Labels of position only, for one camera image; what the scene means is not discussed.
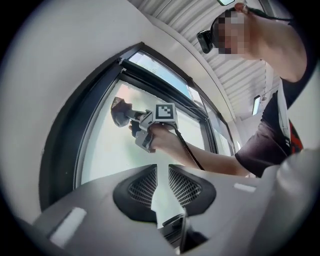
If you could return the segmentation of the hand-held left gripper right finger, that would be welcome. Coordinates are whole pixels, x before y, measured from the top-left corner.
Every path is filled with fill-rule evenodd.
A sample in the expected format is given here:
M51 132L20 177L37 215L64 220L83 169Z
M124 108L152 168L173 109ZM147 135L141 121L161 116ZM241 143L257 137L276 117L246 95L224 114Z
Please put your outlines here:
M289 238L288 166L262 178L169 166L169 186L184 207L179 251L193 256L266 256Z

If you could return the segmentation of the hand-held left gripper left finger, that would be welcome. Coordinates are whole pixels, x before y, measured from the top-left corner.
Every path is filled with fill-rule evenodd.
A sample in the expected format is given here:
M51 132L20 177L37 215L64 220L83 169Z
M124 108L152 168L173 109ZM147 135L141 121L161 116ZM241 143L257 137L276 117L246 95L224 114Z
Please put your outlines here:
M174 256L155 222L132 220L114 202L123 184L121 198L142 214L146 207L127 194L128 186L156 172L149 164L87 182L44 210L33 226L71 256Z

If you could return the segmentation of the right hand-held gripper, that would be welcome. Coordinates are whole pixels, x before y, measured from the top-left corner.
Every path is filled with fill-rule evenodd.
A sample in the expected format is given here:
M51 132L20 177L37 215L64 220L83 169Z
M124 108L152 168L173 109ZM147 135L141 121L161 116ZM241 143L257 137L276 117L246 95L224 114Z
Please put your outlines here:
M137 111L127 109L124 111L126 120L131 120L138 124L139 130L135 134L135 144L148 153L154 153L151 149L153 139L150 133L150 126L161 124L169 127L170 130L178 129L177 110L174 103L157 103L151 111Z

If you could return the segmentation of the person's right hand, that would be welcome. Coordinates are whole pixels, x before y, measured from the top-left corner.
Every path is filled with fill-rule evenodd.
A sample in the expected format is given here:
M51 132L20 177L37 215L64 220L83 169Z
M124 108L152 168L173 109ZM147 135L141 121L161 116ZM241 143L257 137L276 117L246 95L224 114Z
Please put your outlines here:
M174 153L181 148L178 137L162 124L152 124L149 131L153 137L150 147L166 153Z

